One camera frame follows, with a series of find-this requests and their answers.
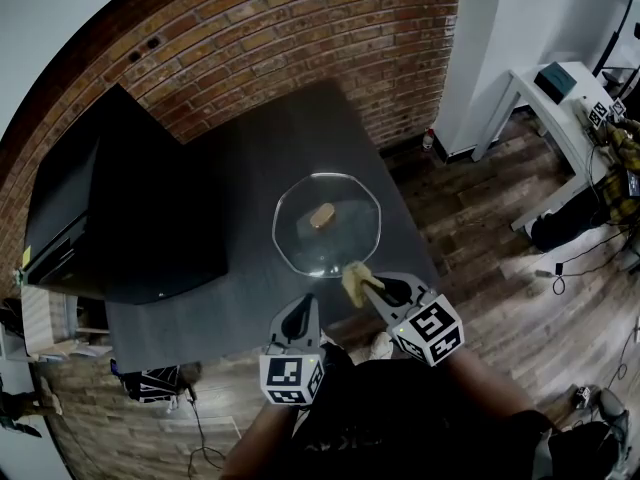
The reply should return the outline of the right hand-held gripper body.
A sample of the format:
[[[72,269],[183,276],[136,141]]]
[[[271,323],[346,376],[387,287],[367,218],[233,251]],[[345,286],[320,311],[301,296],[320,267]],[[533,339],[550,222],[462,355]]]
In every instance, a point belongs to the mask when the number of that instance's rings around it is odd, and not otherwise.
[[[463,344],[459,316],[444,295],[419,287],[390,290],[392,325],[388,333],[406,354],[433,367]]]

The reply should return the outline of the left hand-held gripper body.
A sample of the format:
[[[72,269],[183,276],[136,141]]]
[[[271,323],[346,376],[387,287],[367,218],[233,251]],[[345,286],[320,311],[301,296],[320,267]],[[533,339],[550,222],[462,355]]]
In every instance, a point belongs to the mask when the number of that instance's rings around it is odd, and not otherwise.
[[[270,403],[304,407],[314,402],[326,375],[322,338],[297,347],[272,336],[259,356],[260,388]]]

